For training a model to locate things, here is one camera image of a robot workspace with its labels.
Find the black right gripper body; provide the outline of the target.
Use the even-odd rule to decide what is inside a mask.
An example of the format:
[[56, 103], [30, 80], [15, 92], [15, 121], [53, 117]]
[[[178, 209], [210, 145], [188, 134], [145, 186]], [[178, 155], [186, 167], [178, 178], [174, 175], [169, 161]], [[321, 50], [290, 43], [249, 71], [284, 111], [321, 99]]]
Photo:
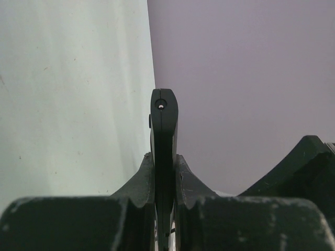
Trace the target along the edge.
[[334, 143], [307, 135], [242, 196], [303, 198], [334, 209]]

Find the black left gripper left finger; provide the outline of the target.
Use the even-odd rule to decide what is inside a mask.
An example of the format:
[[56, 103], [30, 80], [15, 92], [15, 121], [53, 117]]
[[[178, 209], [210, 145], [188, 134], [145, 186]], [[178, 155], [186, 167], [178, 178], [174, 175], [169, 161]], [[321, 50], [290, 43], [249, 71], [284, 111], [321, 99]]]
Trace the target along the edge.
[[154, 250], [154, 168], [109, 196], [25, 197], [1, 216], [1, 250]]

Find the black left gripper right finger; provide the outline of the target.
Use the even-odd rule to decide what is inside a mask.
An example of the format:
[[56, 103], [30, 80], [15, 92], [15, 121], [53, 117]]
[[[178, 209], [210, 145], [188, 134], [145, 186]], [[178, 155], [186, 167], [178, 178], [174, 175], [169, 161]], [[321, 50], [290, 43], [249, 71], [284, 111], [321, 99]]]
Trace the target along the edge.
[[301, 198], [221, 197], [177, 156], [177, 250], [334, 250], [317, 206]]

